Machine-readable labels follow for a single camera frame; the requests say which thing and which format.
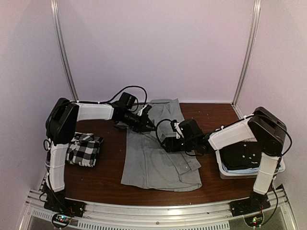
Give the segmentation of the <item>grey long sleeve shirt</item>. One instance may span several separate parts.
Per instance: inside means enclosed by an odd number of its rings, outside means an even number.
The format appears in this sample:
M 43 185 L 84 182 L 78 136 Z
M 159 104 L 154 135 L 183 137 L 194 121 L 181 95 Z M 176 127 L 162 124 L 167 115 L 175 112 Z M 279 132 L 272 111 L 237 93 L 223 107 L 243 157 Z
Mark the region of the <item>grey long sleeve shirt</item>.
M 156 132 L 136 133 L 127 128 L 121 184 L 174 192 L 201 188 L 201 164 L 196 157 L 184 152 L 167 153 L 158 143 L 159 139 L 175 136 L 170 122 L 162 120 L 184 120 L 179 100 L 156 99 L 149 104 L 152 106 L 149 118 L 161 124 Z

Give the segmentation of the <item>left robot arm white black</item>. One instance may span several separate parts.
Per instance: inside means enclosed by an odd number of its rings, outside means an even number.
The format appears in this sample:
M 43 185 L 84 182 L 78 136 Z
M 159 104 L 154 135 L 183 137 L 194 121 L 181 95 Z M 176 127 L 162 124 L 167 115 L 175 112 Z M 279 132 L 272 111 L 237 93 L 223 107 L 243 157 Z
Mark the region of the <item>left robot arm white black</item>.
M 136 100 L 124 92 L 115 102 L 81 102 L 59 98 L 46 121 L 46 136 L 51 141 L 48 151 L 47 185 L 53 192 L 65 189 L 64 168 L 68 143 L 74 137 L 76 124 L 83 120 L 112 120 L 122 122 L 137 133 L 155 131 L 156 127 L 149 118 L 152 106 L 144 105 L 139 112 L 133 112 Z

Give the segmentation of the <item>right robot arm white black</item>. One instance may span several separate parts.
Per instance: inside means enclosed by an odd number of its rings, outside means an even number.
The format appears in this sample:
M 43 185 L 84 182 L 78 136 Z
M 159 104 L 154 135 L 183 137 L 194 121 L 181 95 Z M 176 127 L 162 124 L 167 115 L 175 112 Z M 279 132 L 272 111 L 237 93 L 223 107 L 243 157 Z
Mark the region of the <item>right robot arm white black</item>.
M 252 114 L 208 133 L 204 133 L 194 119 L 182 122 L 174 119 L 170 120 L 170 125 L 175 136 L 158 140 L 166 152 L 195 150 L 206 154 L 245 140 L 256 141 L 261 150 L 260 167 L 250 198 L 246 200 L 246 208 L 254 212 L 264 204 L 264 197 L 285 154 L 283 152 L 285 138 L 289 137 L 286 126 L 281 120 L 264 107 L 258 107 Z

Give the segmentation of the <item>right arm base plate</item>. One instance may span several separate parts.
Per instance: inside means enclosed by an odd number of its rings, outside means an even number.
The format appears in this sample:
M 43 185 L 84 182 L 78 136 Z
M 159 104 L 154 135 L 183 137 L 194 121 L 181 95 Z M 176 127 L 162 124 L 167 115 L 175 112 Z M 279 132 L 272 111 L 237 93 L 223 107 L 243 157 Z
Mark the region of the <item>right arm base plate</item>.
M 252 192 L 248 198 L 232 201 L 229 205 L 233 217 L 260 212 L 271 207 L 267 195 L 255 192 Z

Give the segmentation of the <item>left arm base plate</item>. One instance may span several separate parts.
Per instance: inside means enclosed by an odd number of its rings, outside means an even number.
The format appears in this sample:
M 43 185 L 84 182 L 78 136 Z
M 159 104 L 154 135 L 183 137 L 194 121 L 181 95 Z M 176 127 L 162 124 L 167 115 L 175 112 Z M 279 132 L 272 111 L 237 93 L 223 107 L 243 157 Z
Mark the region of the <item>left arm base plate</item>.
M 81 201 L 75 201 L 70 199 L 64 199 L 58 201 L 53 196 L 48 196 L 44 204 L 44 209 L 61 213 L 71 217 L 83 217 L 85 203 Z

